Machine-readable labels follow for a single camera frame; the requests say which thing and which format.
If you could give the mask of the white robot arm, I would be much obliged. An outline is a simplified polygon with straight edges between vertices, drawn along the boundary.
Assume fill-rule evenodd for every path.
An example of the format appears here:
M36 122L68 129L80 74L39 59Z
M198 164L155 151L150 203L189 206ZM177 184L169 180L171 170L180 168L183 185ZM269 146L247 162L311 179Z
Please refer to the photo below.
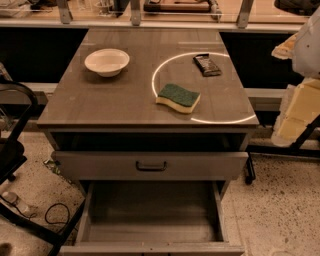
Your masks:
M304 77L297 86L287 86L273 127L272 143L287 147L320 115L320 7L272 55L291 59L293 71Z

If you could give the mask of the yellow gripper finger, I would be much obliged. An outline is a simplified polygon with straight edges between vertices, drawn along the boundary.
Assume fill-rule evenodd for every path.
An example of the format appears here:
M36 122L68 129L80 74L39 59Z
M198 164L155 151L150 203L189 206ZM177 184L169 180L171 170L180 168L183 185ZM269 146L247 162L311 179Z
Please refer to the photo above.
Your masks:
M320 80L305 78L299 85L288 85L273 127L271 141L288 147L320 115Z
M296 38L297 38L296 34L293 34L292 36L290 36L284 42L276 46L272 50L271 55L281 60L291 59L293 56L293 50L294 50Z

